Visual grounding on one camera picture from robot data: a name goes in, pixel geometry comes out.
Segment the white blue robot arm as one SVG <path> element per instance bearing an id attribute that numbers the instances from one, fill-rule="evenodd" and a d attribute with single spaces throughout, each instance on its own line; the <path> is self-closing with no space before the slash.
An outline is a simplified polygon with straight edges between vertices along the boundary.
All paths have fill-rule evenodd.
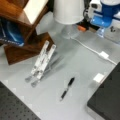
<path id="1" fill-rule="evenodd" d="M 64 37 L 78 34 L 77 23 L 87 18 L 95 26 L 120 29 L 120 0 L 54 0 L 54 19 L 64 25 Z"/>

